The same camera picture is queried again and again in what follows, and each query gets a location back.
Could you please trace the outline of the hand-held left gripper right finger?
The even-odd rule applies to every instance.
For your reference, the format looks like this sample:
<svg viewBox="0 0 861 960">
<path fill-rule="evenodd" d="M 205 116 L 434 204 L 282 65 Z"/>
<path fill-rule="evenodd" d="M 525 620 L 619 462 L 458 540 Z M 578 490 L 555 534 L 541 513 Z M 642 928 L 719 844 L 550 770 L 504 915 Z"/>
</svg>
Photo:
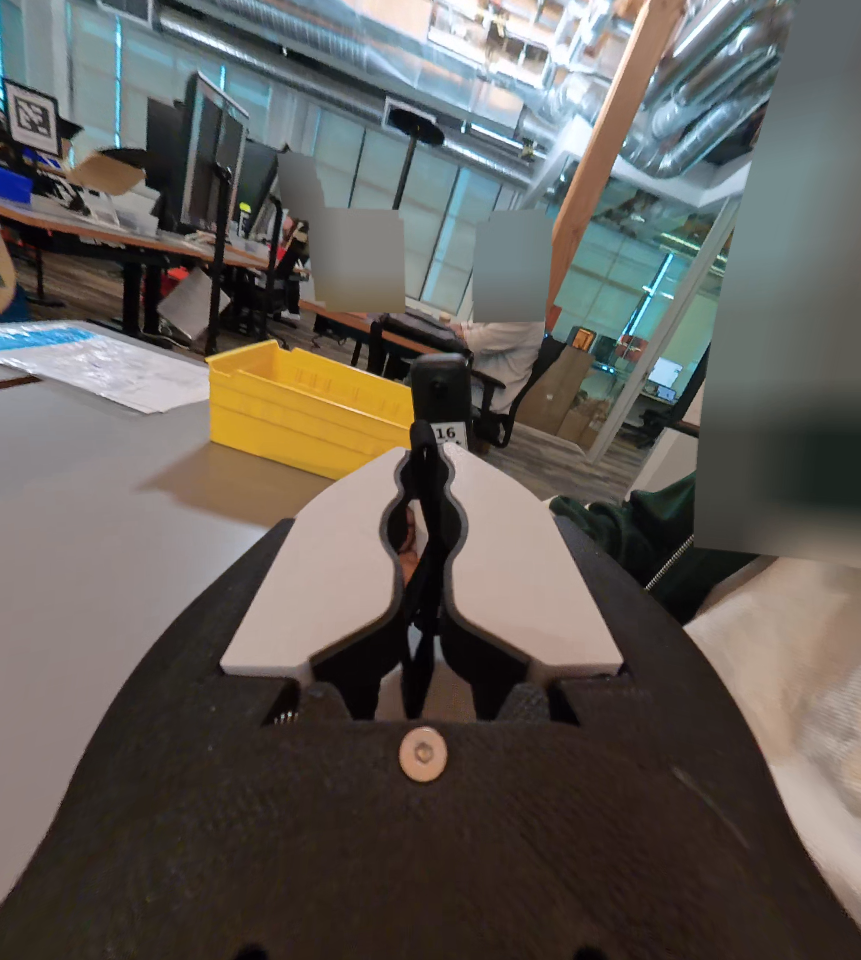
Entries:
<svg viewBox="0 0 861 960">
<path fill-rule="evenodd" d="M 471 690 L 475 718 L 510 692 L 620 673 L 625 659 L 542 501 L 463 447 L 438 447 L 443 660 Z"/>
</svg>

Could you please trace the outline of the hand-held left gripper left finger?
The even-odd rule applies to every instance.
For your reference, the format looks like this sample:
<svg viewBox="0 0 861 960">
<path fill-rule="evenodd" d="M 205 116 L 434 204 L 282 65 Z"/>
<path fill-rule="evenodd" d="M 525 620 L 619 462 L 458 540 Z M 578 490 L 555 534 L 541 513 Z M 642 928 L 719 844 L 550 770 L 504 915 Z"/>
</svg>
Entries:
<svg viewBox="0 0 861 960">
<path fill-rule="evenodd" d="M 224 674 L 328 683 L 354 719 L 407 718 L 402 664 L 413 650 L 398 548 L 409 456 L 390 450 L 297 513 L 221 655 Z"/>
</svg>

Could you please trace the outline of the grey desk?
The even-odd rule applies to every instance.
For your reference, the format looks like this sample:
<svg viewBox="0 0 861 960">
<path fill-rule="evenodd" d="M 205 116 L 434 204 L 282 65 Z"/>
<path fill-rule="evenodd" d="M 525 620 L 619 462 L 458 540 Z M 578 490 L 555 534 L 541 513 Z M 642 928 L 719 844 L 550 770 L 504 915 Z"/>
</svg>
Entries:
<svg viewBox="0 0 861 960">
<path fill-rule="evenodd" d="M 206 403 L 0 388 L 0 902 L 149 648 L 329 484 L 211 443 Z"/>
</svg>

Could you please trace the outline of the wooden top desk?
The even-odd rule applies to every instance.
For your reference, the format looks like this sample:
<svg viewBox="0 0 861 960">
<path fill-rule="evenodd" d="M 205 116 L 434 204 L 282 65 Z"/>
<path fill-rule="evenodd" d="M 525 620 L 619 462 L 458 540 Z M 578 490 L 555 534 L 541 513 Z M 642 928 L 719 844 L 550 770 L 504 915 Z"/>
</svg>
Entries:
<svg viewBox="0 0 861 960">
<path fill-rule="evenodd" d="M 121 267 L 123 277 L 121 317 L 119 321 L 106 323 L 106 329 L 120 330 L 126 336 L 157 346 L 182 347 L 183 343 L 167 337 L 160 329 L 161 281 L 166 270 L 178 262 L 193 262 L 211 277 L 210 319 L 206 339 L 189 343 L 187 348 L 194 354 L 210 356 L 221 351 L 218 339 L 223 312 L 220 306 L 222 276 L 232 268 L 264 275 L 256 339 L 271 339 L 283 349 L 289 348 L 282 336 L 268 329 L 276 255 L 265 244 L 249 241 L 233 244 L 230 236 L 214 238 L 209 234 L 202 243 L 197 243 L 192 236 L 166 231 L 149 237 L 63 208 L 36 210 L 31 205 L 4 199 L 0 199 L 0 222 L 19 234 L 25 245 L 36 252 L 38 285 L 34 301 L 39 305 L 44 303 L 44 251 L 114 262 Z"/>
</svg>

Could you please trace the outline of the person's right hand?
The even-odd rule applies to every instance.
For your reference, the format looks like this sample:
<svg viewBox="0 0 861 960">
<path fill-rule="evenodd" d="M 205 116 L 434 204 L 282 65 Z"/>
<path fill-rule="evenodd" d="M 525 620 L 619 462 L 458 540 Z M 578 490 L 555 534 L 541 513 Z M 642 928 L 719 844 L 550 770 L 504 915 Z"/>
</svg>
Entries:
<svg viewBox="0 0 861 960">
<path fill-rule="evenodd" d="M 402 582 L 407 587 L 413 579 L 429 541 L 423 510 L 418 501 L 412 500 L 404 513 L 405 532 L 398 548 L 398 561 Z"/>
</svg>

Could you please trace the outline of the black bag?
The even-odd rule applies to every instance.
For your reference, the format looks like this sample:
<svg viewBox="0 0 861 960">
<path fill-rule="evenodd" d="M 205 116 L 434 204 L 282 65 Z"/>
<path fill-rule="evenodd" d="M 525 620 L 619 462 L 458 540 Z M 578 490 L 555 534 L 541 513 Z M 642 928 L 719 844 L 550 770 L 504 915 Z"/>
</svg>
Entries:
<svg viewBox="0 0 861 960">
<path fill-rule="evenodd" d="M 429 315 L 417 312 L 382 314 L 379 319 L 384 331 L 445 354 L 463 354 L 471 351 L 454 327 Z"/>
</svg>

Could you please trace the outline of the brown cardboard box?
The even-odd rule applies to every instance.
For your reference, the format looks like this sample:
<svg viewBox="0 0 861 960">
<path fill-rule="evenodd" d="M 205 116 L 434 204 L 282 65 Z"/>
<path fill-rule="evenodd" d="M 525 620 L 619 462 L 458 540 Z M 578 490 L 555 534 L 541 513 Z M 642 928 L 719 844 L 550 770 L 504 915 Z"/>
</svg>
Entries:
<svg viewBox="0 0 861 960">
<path fill-rule="evenodd" d="M 593 355 L 565 344 L 561 354 L 520 402 L 516 426 L 526 426 L 577 443 L 590 422 L 577 411 L 579 392 L 594 363 Z"/>
</svg>

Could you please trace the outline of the black floor lamp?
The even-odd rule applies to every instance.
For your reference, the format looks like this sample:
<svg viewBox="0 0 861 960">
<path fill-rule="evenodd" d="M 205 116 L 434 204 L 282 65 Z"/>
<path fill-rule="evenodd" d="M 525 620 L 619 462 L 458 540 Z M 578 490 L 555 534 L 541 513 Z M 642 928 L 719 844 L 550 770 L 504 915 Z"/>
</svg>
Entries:
<svg viewBox="0 0 861 960">
<path fill-rule="evenodd" d="M 437 149 L 445 143 L 445 133 L 437 125 L 437 120 L 431 115 L 398 102 L 387 101 L 385 107 L 383 126 L 400 133 L 407 139 L 407 147 L 391 205 L 392 210 L 399 211 L 412 171 L 417 146 L 421 144 L 425 147 Z"/>
</svg>

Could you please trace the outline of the printed instruction sheet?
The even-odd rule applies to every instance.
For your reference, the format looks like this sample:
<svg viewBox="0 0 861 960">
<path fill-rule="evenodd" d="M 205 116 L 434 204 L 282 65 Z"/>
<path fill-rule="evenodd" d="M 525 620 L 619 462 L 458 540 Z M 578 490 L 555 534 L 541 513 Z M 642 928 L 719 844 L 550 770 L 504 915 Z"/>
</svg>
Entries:
<svg viewBox="0 0 861 960">
<path fill-rule="evenodd" d="M 0 366 L 145 415 L 210 399 L 206 365 L 68 321 L 0 323 Z"/>
</svg>

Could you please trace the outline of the white pants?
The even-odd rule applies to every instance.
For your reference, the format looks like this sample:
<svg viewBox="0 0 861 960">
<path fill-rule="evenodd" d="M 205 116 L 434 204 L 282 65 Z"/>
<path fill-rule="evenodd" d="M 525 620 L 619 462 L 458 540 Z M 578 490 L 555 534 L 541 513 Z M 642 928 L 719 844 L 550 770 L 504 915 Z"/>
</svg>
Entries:
<svg viewBox="0 0 861 960">
<path fill-rule="evenodd" d="M 810 858 L 861 927 L 861 569 L 757 558 L 686 631 L 757 739 Z"/>
</svg>

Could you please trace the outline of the black computer monitor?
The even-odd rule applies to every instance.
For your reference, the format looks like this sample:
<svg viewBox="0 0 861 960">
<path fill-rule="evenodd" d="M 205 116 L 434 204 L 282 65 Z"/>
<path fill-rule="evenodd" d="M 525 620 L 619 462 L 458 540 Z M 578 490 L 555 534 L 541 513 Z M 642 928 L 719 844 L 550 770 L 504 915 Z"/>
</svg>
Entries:
<svg viewBox="0 0 861 960">
<path fill-rule="evenodd" d="M 158 192 L 155 204 L 160 227 L 174 232 L 179 221 L 184 171 L 183 102 L 153 98 L 146 104 L 146 185 Z"/>
<path fill-rule="evenodd" d="M 174 213 L 183 227 L 213 234 L 221 186 L 236 195 L 249 113 L 201 72 L 188 77 L 183 103 Z"/>
</svg>

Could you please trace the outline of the open cardboard box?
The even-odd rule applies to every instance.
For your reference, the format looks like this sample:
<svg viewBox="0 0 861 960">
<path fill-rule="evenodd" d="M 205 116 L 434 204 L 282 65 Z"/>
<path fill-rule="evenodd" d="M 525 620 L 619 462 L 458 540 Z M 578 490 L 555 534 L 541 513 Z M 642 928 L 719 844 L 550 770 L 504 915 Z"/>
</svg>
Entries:
<svg viewBox="0 0 861 960">
<path fill-rule="evenodd" d="M 119 197 L 142 184 L 146 175 L 138 167 L 93 150 L 68 166 L 64 178 L 72 186 Z"/>
</svg>

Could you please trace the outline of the black white marker sign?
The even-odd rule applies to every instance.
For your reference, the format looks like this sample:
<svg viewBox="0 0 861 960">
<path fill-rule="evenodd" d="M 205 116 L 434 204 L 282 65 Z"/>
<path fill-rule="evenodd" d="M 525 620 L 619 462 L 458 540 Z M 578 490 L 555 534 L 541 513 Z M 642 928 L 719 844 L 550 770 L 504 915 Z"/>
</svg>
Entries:
<svg viewBox="0 0 861 960">
<path fill-rule="evenodd" d="M 57 99 L 13 78 L 5 77 L 2 89 L 10 137 L 23 148 L 59 159 L 62 144 Z"/>
</svg>

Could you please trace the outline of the wooden post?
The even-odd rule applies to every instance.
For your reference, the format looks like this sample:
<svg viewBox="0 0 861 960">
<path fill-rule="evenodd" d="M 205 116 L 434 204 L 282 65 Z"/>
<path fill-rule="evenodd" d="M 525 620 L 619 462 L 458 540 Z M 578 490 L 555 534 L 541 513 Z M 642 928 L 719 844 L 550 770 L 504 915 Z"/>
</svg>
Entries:
<svg viewBox="0 0 861 960">
<path fill-rule="evenodd" d="M 648 1 L 640 9 L 589 143 L 577 165 L 552 230 L 545 323 L 551 327 L 557 295 L 573 264 L 638 113 L 653 74 L 685 16 L 684 1 Z"/>
</svg>

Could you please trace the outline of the silver ventilation duct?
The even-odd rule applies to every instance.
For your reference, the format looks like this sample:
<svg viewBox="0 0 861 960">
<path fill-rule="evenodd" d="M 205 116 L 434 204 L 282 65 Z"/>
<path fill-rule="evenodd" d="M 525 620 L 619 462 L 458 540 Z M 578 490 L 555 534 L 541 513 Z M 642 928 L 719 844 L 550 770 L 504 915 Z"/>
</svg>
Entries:
<svg viewBox="0 0 861 960">
<path fill-rule="evenodd" d="M 619 157 L 653 179 L 702 161 L 768 101 L 794 2 L 702 2 L 663 56 Z"/>
</svg>

